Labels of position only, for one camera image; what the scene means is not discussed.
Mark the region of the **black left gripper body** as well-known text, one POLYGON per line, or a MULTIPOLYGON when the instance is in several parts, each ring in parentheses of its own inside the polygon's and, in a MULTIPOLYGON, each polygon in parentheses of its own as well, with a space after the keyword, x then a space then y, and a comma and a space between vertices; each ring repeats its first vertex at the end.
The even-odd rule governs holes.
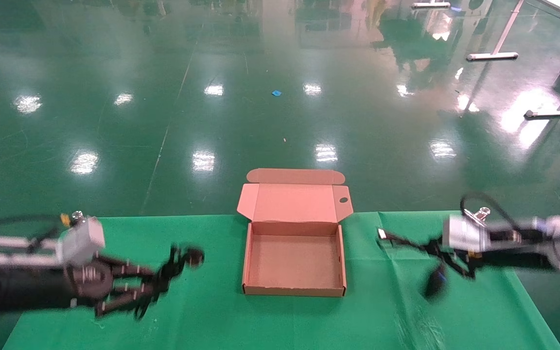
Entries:
POLYGON ((69 265, 64 269, 64 276, 76 306, 94 307, 101 304, 113 288, 110 266, 98 261, 83 266, 69 265))

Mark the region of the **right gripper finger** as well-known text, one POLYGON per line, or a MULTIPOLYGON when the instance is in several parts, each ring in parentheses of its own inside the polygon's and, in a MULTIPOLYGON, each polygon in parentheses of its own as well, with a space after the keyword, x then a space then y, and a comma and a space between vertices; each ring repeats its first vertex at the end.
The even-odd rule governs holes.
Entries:
POLYGON ((427 254, 441 254, 442 236, 430 239, 426 243, 407 242, 411 247, 418 249, 427 254))
POLYGON ((427 276, 422 296, 427 300, 438 298, 446 283, 446 267, 444 264, 439 264, 427 276))

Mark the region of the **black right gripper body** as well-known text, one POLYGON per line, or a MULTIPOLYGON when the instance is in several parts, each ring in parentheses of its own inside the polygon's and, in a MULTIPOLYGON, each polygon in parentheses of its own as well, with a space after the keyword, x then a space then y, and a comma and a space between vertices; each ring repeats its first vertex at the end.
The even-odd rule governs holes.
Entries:
POLYGON ((482 255, 443 246, 442 241, 431 241, 431 252, 438 258, 438 266, 431 272, 431 281, 445 281, 449 267, 465 279, 475 279, 476 272, 485 267, 482 255))

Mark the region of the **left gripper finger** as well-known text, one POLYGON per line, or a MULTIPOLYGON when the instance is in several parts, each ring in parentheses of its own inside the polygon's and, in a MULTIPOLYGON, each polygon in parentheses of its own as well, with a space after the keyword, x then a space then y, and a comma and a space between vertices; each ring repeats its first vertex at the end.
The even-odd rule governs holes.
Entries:
POLYGON ((167 261, 160 268, 152 270, 148 266, 134 264, 130 260, 107 257, 107 265, 111 268, 113 277, 118 279, 140 278, 143 283, 167 283, 182 273, 180 264, 181 252, 172 250, 167 261))
POLYGON ((143 283, 140 287, 131 287, 127 283, 116 286, 103 300, 95 303, 95 317, 101 318, 114 312, 132 312, 135 320, 141 320, 149 306, 168 290, 168 286, 151 283, 143 283))

